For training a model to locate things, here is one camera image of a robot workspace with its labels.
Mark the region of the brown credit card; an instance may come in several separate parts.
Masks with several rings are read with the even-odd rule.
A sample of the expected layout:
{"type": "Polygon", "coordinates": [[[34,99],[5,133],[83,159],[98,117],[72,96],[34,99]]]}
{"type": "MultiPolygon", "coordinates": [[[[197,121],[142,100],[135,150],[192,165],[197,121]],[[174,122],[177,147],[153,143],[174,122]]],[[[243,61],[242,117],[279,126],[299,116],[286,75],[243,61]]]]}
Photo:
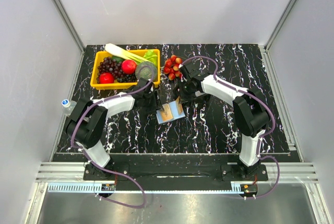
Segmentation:
{"type": "Polygon", "coordinates": [[[169,104],[164,104],[162,110],[160,111],[162,122],[167,122],[173,119],[173,114],[170,109],[169,104]]]}

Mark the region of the black card holder wallet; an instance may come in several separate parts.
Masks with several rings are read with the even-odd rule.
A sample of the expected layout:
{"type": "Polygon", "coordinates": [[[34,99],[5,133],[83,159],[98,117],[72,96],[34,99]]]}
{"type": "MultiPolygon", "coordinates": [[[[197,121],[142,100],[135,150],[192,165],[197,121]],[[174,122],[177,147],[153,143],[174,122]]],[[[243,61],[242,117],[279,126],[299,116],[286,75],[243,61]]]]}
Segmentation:
{"type": "MultiPolygon", "coordinates": [[[[171,122],[171,121],[178,120],[178,119],[181,119],[181,118],[185,117],[184,111],[181,115],[178,114],[175,101],[172,101],[172,102],[167,103],[167,104],[169,104],[170,109],[171,109],[172,114],[173,114],[173,119],[170,120],[170,121],[167,121],[167,122],[171,122]]],[[[160,115],[160,110],[158,110],[156,112],[156,116],[157,116],[157,120],[158,120],[159,124],[167,123],[167,122],[162,122],[162,118],[161,118],[161,115],[160,115]]]]}

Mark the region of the black card box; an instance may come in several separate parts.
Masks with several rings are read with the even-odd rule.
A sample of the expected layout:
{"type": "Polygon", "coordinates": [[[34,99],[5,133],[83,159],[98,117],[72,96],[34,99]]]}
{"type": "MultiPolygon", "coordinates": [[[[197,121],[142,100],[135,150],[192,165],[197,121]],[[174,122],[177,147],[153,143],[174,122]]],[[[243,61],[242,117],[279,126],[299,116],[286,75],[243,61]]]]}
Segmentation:
{"type": "Polygon", "coordinates": [[[195,97],[193,99],[193,103],[207,103],[209,102],[211,99],[211,95],[204,93],[204,92],[200,92],[200,91],[196,91],[195,92],[195,97]]]}

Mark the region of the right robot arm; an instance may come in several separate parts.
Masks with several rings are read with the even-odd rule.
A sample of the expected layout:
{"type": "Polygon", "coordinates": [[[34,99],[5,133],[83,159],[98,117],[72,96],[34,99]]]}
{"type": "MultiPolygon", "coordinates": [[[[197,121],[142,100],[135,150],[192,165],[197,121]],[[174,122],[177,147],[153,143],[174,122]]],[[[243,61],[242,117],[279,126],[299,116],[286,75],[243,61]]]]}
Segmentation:
{"type": "Polygon", "coordinates": [[[260,166],[260,145],[267,125],[275,120],[261,99],[261,91],[242,88],[209,74],[182,78],[173,89],[173,95],[183,104],[210,95],[233,107],[235,125],[242,137],[239,162],[233,171],[241,179],[251,179],[260,166]]]}

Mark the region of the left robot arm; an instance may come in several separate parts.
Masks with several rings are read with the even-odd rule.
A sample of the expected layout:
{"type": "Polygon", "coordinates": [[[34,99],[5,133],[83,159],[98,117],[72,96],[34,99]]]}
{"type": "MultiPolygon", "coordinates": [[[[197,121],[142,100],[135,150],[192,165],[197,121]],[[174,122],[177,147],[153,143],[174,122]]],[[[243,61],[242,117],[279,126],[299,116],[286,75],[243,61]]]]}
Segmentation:
{"type": "Polygon", "coordinates": [[[113,174],[113,161],[101,142],[106,120],[132,109],[144,109],[148,114],[162,108],[154,84],[144,78],[116,95],[90,100],[79,99],[64,125],[71,146],[81,149],[95,164],[95,174],[103,180],[113,174]]]}

